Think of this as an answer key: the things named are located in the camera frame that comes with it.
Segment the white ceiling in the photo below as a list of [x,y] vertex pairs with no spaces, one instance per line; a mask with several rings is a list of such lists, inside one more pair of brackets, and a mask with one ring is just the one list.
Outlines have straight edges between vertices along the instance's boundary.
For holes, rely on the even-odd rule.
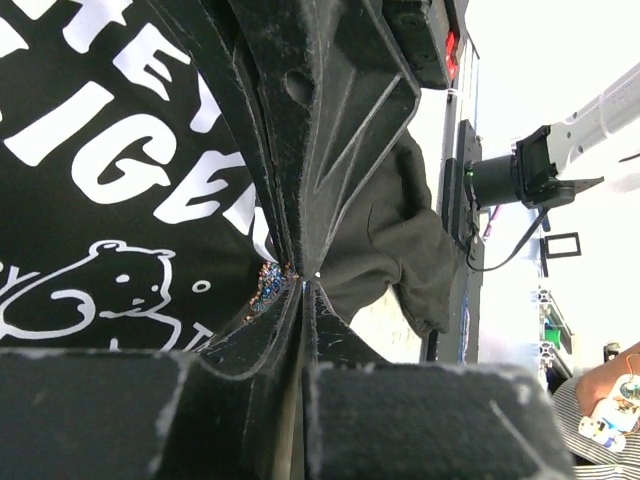
[[[638,0],[472,0],[467,24],[481,57],[485,153],[561,120],[640,62]],[[550,216],[553,233],[578,231],[583,248],[550,263],[561,309],[578,331],[623,343],[640,341],[640,159],[616,160],[637,151],[640,122],[578,160],[572,176],[607,183]]]

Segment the person's hand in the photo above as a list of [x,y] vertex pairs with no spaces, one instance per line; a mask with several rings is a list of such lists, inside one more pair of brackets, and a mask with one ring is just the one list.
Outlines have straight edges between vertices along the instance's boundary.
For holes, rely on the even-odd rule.
[[576,397],[582,414],[590,416],[598,402],[611,393],[618,378],[626,373],[629,369],[622,355],[585,373],[576,384]]

